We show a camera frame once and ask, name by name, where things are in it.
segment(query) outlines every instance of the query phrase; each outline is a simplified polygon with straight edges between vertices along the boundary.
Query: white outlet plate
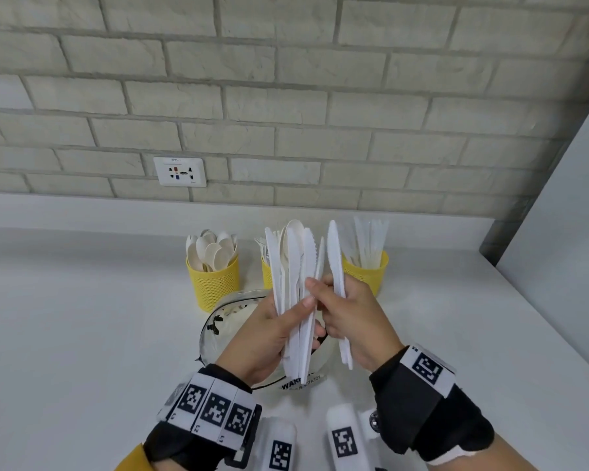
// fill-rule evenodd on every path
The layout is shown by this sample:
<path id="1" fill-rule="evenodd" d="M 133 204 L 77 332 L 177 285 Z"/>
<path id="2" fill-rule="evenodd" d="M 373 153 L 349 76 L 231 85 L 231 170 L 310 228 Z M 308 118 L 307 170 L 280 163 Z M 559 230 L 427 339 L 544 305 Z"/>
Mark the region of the white outlet plate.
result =
<path id="1" fill-rule="evenodd" d="M 207 186 L 203 159 L 155 157 L 159 184 L 164 186 Z"/>

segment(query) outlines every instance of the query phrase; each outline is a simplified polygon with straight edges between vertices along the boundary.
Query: person's right hand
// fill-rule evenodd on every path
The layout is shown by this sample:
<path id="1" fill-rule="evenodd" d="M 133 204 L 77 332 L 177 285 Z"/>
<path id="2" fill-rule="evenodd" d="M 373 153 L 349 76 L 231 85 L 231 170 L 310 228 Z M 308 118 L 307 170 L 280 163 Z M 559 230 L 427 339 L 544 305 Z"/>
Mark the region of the person's right hand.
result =
<path id="1" fill-rule="evenodd" d="M 346 299 L 328 287 L 332 285 L 330 274 L 322 282 L 313 277 L 305 280 L 305 287 L 321 303 L 327 333 L 349 339 L 353 359 L 374 372 L 404 345 L 366 283 L 346 274 Z"/>

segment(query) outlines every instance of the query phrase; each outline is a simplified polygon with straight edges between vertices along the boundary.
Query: yellow utensil holder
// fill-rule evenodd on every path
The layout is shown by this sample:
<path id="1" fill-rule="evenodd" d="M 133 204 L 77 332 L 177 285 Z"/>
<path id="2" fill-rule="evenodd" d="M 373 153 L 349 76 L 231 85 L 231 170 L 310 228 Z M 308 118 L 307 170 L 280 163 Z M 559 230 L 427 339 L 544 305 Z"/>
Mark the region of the yellow utensil holder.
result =
<path id="1" fill-rule="evenodd" d="M 238 256 L 225 269 L 216 272 L 196 271 L 189 266 L 187 259 L 185 265 L 188 268 L 189 278 L 194 285 L 198 306 L 205 312 L 212 312 L 216 303 L 223 296 L 240 291 Z"/>
<path id="2" fill-rule="evenodd" d="M 272 289 L 273 275 L 271 274 L 271 267 L 264 262 L 264 258 L 262 258 L 262 278 L 264 279 L 264 289 Z"/>
<path id="3" fill-rule="evenodd" d="M 371 291 L 373 291 L 373 294 L 376 296 L 379 291 L 379 286 L 382 285 L 386 266 L 388 266 L 388 255 L 385 251 L 382 252 L 382 264 L 377 269 L 358 268 L 347 261 L 344 256 L 342 257 L 342 268 L 345 273 L 367 283 L 371 288 Z"/>

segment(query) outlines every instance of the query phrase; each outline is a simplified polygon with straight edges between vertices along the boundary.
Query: brick wall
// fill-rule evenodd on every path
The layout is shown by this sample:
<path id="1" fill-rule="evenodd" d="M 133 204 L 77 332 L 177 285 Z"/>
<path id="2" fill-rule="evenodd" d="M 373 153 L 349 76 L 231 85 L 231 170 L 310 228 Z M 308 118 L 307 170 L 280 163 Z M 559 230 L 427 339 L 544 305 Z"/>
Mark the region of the brick wall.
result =
<path id="1" fill-rule="evenodd" d="M 489 216 L 497 257 L 588 111 L 589 0 L 0 0 L 0 191 Z"/>

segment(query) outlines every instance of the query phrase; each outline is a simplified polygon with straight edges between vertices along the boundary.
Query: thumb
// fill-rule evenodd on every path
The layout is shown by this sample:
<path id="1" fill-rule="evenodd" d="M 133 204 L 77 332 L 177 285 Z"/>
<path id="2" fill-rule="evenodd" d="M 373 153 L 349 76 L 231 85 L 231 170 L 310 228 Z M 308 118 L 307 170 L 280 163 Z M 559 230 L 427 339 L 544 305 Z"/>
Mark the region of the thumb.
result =
<path id="1" fill-rule="evenodd" d="M 305 287 L 316 299 L 321 301 L 325 307 L 329 309 L 330 313 L 339 309 L 343 304 L 343 301 L 345 301 L 344 298 L 336 295 L 333 289 L 328 288 L 321 281 L 318 281 L 313 277 L 308 277 L 305 280 Z"/>
<path id="2" fill-rule="evenodd" d="M 278 316 L 276 320 L 282 331 L 288 333 L 309 316 L 314 309 L 316 309 L 316 300 L 313 296 L 308 296 L 302 301 L 297 302 L 294 307 L 284 312 L 281 316 Z"/>

